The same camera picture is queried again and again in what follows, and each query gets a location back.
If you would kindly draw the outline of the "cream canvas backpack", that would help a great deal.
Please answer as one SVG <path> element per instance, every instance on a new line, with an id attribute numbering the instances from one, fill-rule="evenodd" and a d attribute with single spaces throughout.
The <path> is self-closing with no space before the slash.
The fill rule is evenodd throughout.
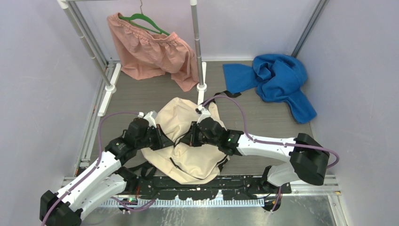
<path id="1" fill-rule="evenodd" d="M 216 146 L 190 147 L 178 140 L 188 132 L 192 121 L 199 115 L 197 105 L 187 99 L 175 97 L 159 112 L 155 121 L 161 126 L 172 145 L 160 150 L 144 148 L 144 158 L 162 173 L 182 185 L 200 185 L 213 180 L 223 170 L 230 157 Z"/>

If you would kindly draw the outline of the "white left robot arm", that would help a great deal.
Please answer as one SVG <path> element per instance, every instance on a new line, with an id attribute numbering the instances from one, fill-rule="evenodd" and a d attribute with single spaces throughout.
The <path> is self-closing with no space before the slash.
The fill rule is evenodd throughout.
<path id="1" fill-rule="evenodd" d="M 44 226 L 79 226 L 100 204 L 116 194 L 136 191 L 136 174 L 124 164 L 145 148 L 160 150 L 173 145 L 155 118 L 140 112 L 99 154 L 97 160 L 68 185 L 40 198 L 40 220 Z"/>

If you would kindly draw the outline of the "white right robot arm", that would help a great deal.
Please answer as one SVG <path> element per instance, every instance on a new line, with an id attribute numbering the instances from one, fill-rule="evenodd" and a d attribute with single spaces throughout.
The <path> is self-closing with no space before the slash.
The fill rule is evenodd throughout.
<path id="1" fill-rule="evenodd" d="M 254 136 L 225 129 L 202 106 L 196 111 L 199 119 L 191 123 L 181 143 L 192 147 L 212 145 L 229 156 L 261 156 L 283 162 L 265 168 L 261 187 L 266 193 L 297 180 L 314 186 L 324 184 L 330 154 L 308 134 L 299 133 L 291 138 Z"/>

